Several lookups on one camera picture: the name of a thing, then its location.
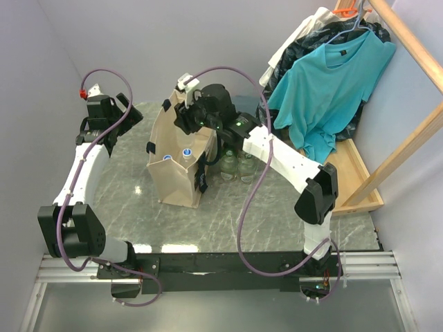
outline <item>white wall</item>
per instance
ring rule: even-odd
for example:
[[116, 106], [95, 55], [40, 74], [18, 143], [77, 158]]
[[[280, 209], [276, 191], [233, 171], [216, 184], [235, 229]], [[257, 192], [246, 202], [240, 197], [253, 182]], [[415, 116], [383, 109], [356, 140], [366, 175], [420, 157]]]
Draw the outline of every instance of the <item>white wall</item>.
[[[336, 0], [39, 2], [81, 74], [114, 68], [131, 82], [135, 101], [158, 101], [169, 97], [186, 71], [226, 65], [258, 80], [300, 22]], [[256, 96], [235, 73], [202, 80], [225, 84], [231, 95]]]
[[45, 250], [37, 211], [63, 186], [86, 111], [36, 1], [2, 1], [0, 31], [0, 330], [17, 331]]
[[[396, 0], [392, 8], [443, 64], [443, 3]], [[370, 172], [443, 100], [395, 42], [397, 52], [364, 109], [356, 136]], [[395, 252], [421, 331], [443, 331], [442, 139], [440, 130], [380, 185], [385, 206], [372, 213], [385, 249]]]

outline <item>wooden pole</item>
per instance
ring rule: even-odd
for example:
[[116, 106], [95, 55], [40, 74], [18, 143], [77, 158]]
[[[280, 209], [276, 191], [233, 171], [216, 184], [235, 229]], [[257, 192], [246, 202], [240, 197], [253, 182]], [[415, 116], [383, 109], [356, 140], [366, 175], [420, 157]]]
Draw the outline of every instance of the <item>wooden pole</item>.
[[[425, 49], [403, 21], [384, 0], [369, 0], [372, 7], [396, 34], [405, 49], [443, 93], [443, 68]], [[406, 159], [416, 152], [434, 133], [443, 127], [443, 102], [403, 141], [366, 181], [344, 202], [356, 205], [391, 175]]]

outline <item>blue shirt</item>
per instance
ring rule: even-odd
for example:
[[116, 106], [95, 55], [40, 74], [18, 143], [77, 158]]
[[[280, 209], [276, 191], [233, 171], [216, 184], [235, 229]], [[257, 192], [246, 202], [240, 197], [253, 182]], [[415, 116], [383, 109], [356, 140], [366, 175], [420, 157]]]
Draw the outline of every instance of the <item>blue shirt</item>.
[[269, 98], [269, 108], [280, 110], [274, 127], [290, 126], [296, 149], [324, 163], [335, 150], [335, 134], [368, 101], [394, 52], [393, 43], [366, 32], [344, 44], [323, 44], [295, 61]]

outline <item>marble tabletop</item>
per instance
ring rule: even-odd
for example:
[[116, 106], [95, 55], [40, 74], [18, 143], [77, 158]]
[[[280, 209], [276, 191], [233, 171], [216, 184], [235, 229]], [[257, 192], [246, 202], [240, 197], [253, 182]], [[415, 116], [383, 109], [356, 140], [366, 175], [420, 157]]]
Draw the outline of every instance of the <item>marble tabletop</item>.
[[[160, 103], [142, 103], [145, 117], [118, 139], [100, 177], [93, 208], [108, 236], [131, 241], [137, 252], [235, 252], [237, 220], [253, 185], [224, 182], [208, 168], [209, 188], [197, 209], [158, 202], [145, 151]], [[264, 165], [260, 164], [253, 183]], [[246, 215], [245, 251], [302, 250], [303, 224], [293, 210], [295, 189], [271, 170]], [[332, 238], [341, 250], [378, 250], [368, 213], [333, 217]]]

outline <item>beige bag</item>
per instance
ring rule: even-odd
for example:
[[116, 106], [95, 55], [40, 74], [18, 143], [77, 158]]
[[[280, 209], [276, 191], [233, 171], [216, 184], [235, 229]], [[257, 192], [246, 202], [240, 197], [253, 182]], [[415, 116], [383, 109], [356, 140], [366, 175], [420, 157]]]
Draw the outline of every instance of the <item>beige bag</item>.
[[[195, 133], [195, 139], [191, 146], [194, 161], [185, 167], [177, 160], [183, 153], [177, 142], [177, 129], [174, 121], [177, 118], [174, 107], [181, 104], [185, 99], [184, 93], [174, 90], [169, 98], [170, 107], [165, 111], [165, 103], [160, 110], [152, 128], [148, 149], [150, 161], [147, 168], [154, 180], [159, 195], [159, 202], [197, 208], [201, 193], [206, 189], [205, 173], [208, 166], [202, 162], [202, 155], [206, 159], [212, 154], [215, 141], [215, 131], [209, 128], [201, 128]], [[171, 159], [164, 160], [165, 155]]]

